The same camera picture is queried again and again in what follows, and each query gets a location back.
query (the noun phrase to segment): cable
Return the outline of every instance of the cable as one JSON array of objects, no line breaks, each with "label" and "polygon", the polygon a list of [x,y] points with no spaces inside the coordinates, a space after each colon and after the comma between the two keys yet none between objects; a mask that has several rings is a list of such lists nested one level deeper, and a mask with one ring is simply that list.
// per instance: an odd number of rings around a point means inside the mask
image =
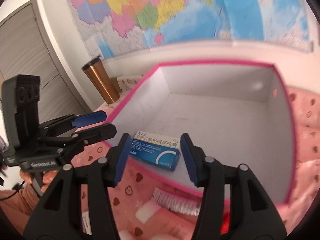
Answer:
[{"label": "cable", "polygon": [[39,193],[36,191],[35,187],[33,187],[32,184],[30,184],[30,186],[32,187],[33,191],[36,193],[38,198],[41,198],[41,196],[39,195]]},{"label": "cable", "polygon": [[19,190],[22,188],[22,186],[23,186],[24,182],[25,182],[25,181],[23,181],[23,182],[21,183],[21,185],[20,185],[19,189],[18,189],[18,190],[16,190],[16,191],[15,191],[15,193],[11,194],[11,195],[10,195],[10,196],[8,196],[8,197],[1,198],[1,199],[0,199],[0,201],[3,201],[3,200],[6,200],[6,199],[9,199],[9,198],[13,197],[14,195],[16,195],[16,194],[19,192]]}]

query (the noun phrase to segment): gray door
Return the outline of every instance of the gray door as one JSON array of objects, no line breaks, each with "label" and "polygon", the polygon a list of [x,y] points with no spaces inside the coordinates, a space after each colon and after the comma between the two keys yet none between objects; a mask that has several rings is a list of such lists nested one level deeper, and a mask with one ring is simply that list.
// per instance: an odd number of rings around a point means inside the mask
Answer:
[{"label": "gray door", "polygon": [[0,59],[1,85],[17,74],[40,76],[40,122],[66,114],[85,114],[49,55],[32,4],[0,24]]}]

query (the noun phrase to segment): blue and white box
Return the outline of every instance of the blue and white box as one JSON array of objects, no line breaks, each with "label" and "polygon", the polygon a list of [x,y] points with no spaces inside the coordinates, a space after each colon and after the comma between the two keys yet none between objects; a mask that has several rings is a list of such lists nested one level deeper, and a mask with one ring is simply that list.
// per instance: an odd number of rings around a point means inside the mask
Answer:
[{"label": "blue and white box", "polygon": [[138,131],[130,155],[146,163],[174,171],[180,158],[180,138]]}]

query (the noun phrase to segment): world map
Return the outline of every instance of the world map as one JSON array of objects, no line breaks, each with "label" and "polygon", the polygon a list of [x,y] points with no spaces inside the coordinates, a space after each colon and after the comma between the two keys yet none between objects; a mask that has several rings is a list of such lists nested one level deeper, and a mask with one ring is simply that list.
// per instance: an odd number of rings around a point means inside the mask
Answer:
[{"label": "world map", "polygon": [[272,42],[312,51],[304,0],[68,0],[88,52],[102,59],[196,40]]}]

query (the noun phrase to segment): pink blanket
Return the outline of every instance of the pink blanket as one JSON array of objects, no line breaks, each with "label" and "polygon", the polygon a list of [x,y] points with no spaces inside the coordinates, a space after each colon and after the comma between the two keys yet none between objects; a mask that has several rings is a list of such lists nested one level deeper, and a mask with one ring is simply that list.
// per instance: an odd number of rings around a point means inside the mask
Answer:
[{"label": "pink blanket", "polygon": [[[278,211],[290,233],[305,215],[320,186],[320,96],[296,88],[287,90],[295,115],[298,161],[290,204],[279,206]],[[99,110],[109,115],[114,107],[115,105],[110,107],[104,103]],[[84,152],[73,158],[72,163],[75,167],[88,165],[107,152],[108,147],[103,142],[87,146]],[[132,239],[140,240],[149,240],[159,234],[180,240],[191,239],[196,217],[175,214],[154,206],[149,200],[155,187],[189,199],[197,199],[150,177],[149,174],[145,176],[129,159],[122,181],[116,188],[108,189],[118,231],[127,231],[124,234],[125,240],[131,239],[128,233]],[[87,188],[83,186],[82,211],[88,209],[86,193]]]}]

